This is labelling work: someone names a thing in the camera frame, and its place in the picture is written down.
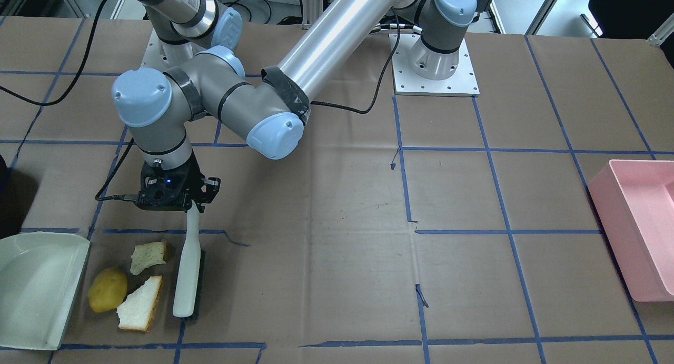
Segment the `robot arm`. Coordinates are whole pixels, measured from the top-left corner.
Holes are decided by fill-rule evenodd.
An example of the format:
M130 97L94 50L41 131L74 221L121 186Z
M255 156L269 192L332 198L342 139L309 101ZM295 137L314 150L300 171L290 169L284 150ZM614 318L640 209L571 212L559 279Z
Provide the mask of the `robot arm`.
M296 148L310 107L339 66L389 11L421 28L415 71L431 80L452 76L478 0L334 0L261 84L245 78L234 55L243 21L217 0L139 0L159 15L158 29L202 47L166 71L138 68L115 79L112 100L142 151L137 194L116 194L141 210L204 211L221 186L200 171L186 122L213 116L266 158Z
M234 50L243 18L219 0L137 0L153 26L142 66L159 71L177 66L195 54L222 45Z

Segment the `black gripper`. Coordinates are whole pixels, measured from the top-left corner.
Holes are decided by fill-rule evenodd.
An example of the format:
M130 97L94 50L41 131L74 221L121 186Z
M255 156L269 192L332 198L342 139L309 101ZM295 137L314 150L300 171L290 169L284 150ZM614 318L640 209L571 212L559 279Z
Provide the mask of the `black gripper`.
M182 165L164 170L144 164L137 207L145 211L188 211L196 205L204 213L221 188L221 179L202 174L195 153Z

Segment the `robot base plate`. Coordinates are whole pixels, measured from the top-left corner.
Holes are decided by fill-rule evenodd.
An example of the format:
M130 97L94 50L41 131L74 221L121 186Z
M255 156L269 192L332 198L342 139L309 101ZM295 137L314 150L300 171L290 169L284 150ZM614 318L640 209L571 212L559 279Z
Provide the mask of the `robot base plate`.
M421 41L421 35L390 35L397 95L476 97L481 93L465 40L458 51L439 54Z
M192 42L172 45L159 40L156 31L151 32L144 56L141 60L142 68L154 68L166 71L191 59L195 54Z

